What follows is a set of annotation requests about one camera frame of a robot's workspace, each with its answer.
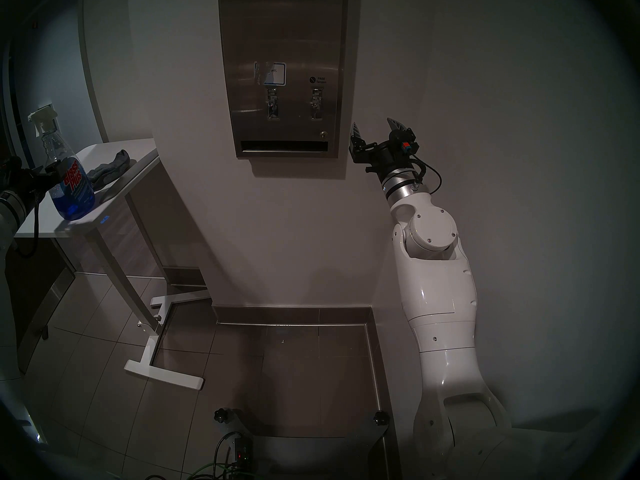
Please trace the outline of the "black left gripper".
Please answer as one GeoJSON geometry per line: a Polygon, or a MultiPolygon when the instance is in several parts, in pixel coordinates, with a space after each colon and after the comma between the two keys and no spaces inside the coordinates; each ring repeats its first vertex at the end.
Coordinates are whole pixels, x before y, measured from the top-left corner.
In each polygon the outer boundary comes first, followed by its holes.
{"type": "Polygon", "coordinates": [[[63,161],[56,161],[45,168],[23,168],[19,157],[1,161],[1,191],[46,192],[51,188],[50,177],[63,177],[63,161]]]}

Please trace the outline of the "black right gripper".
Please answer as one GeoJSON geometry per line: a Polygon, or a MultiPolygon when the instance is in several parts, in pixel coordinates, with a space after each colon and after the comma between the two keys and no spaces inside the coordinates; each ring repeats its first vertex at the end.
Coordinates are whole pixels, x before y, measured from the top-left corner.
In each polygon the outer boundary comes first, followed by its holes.
{"type": "MultiPolygon", "coordinates": [[[[392,118],[386,120],[391,133],[407,131],[407,127],[401,122],[392,118]]],[[[361,137],[356,123],[351,126],[351,158],[356,164],[366,165],[365,172],[376,174],[378,179],[386,179],[396,170],[405,171],[413,168],[409,156],[389,145],[388,141],[367,144],[361,137]]]]}

